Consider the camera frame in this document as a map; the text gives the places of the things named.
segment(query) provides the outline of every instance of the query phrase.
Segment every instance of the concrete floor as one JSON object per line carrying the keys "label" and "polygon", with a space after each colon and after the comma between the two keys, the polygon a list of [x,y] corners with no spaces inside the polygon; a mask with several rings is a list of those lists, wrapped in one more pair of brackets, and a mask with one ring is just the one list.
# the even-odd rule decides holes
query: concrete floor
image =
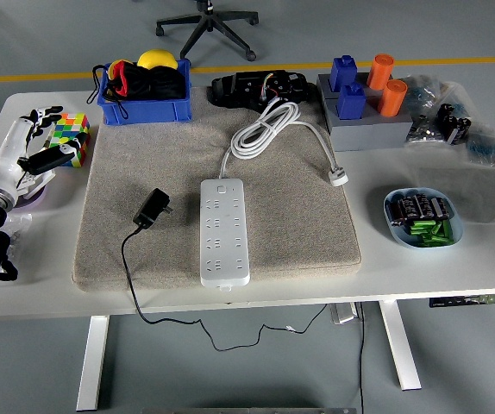
{"label": "concrete floor", "polygon": [[[433,61],[495,57],[495,2],[222,0],[216,7],[260,13],[258,26],[230,23],[258,59],[246,62],[223,36],[204,34],[187,56],[194,69],[207,72],[193,73],[194,85],[249,67],[286,64],[300,64],[298,71],[315,82],[334,57],[351,54],[369,61],[386,52],[406,61],[396,66],[394,77],[427,73],[459,82],[495,125],[495,63]],[[96,64],[134,60],[150,48],[178,56],[192,28],[169,28],[157,38],[155,20],[195,9],[191,0],[0,0],[0,109],[17,92],[89,90],[88,72]],[[399,307],[423,389],[400,390],[379,307],[365,304],[365,412],[495,412],[495,304],[430,309],[419,299]],[[226,347],[254,341],[262,323],[302,329],[319,310],[311,305],[172,316],[201,317]],[[75,411],[88,324],[88,318],[0,321],[0,413]],[[360,338],[360,323],[337,327],[326,310],[303,336],[265,331],[254,348],[217,353],[198,326],[150,327],[138,316],[112,317],[98,409],[116,414],[145,407],[267,406],[360,412]]]}

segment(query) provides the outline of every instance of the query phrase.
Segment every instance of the office chair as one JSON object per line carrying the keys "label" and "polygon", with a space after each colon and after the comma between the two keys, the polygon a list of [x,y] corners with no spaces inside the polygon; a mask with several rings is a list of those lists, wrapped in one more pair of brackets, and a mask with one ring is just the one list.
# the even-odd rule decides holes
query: office chair
{"label": "office chair", "polygon": [[162,26],[164,24],[197,23],[194,32],[191,34],[185,46],[180,51],[181,59],[185,58],[188,51],[190,51],[192,46],[194,46],[194,43],[196,43],[205,31],[211,32],[213,31],[213,28],[216,28],[219,32],[232,40],[236,45],[244,49],[247,60],[253,62],[256,59],[255,53],[251,50],[249,45],[224,23],[228,20],[245,19],[253,26],[259,23],[259,16],[256,11],[213,11],[213,3],[211,0],[196,0],[196,3],[198,11],[203,13],[158,20],[156,22],[157,27],[155,28],[155,35],[163,36],[164,32]]}

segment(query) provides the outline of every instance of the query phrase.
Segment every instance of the yellow ball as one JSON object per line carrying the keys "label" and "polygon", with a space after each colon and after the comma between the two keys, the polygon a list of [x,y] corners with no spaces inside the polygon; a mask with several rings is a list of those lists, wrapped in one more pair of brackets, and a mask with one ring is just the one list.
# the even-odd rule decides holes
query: yellow ball
{"label": "yellow ball", "polygon": [[147,69],[152,69],[156,66],[169,66],[172,69],[179,67],[179,63],[172,56],[171,52],[164,49],[152,49],[144,52],[136,65]]}

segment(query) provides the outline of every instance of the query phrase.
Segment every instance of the rubik's cube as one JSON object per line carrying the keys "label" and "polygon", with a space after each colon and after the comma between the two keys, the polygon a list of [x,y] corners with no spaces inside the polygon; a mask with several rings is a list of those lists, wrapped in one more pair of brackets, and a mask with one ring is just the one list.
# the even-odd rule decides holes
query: rubik's cube
{"label": "rubik's cube", "polygon": [[85,163],[87,145],[91,140],[91,134],[89,133],[90,127],[91,125],[89,124],[88,119],[86,119],[86,115],[83,113],[61,114],[61,119],[56,122],[49,138],[48,147],[65,144],[75,138],[79,132],[84,132],[88,135],[85,143],[77,153],[77,156],[73,157],[70,161],[67,161],[63,166],[80,167]]}

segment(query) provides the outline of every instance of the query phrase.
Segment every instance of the white robotic hand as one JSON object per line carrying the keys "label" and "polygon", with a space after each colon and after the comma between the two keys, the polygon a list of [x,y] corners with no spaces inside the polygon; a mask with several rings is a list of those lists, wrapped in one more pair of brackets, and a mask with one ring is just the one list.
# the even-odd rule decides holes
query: white robotic hand
{"label": "white robotic hand", "polygon": [[79,133],[58,147],[50,147],[28,157],[28,144],[42,130],[57,122],[63,108],[52,106],[32,110],[28,116],[14,121],[0,148],[0,227],[6,213],[17,204],[20,196],[32,196],[54,176],[51,171],[71,160],[87,137]]}

